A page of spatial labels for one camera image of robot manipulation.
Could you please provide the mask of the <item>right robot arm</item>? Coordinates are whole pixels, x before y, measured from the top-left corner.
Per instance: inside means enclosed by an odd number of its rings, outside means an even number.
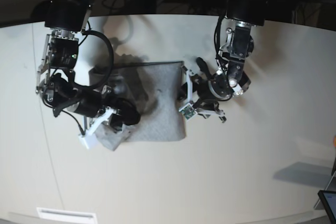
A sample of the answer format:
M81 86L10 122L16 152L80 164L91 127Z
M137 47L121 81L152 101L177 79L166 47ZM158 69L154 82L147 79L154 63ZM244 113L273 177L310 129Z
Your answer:
M101 92L108 88L114 69L136 67L138 63L115 62L110 40L100 31L93 30L89 17L94 0L51 0L45 27L51 34L46 36L44 55L37 71L36 93L45 106L52 109L54 117L66 113L79 114L97 123L108 122L111 128L134 126L141 122L138 107L131 100L114 92ZM75 37L81 33L85 38L95 36L107 47L108 64L101 69L101 78L89 85L75 81L74 70L81 42Z

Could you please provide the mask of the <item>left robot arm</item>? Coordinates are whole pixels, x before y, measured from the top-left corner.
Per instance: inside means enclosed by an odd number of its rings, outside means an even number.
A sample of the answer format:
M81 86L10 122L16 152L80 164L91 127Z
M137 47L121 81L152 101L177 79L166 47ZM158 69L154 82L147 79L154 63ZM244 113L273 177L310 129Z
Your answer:
M183 103L179 112L184 119L216 115L222 122L226 121L219 104L243 95L250 86L244 65L254 50L251 29L264 25L266 7L267 0L227 0L214 31L217 71L211 73L201 57L196 58L196 63L204 78L182 67L185 83L178 100Z

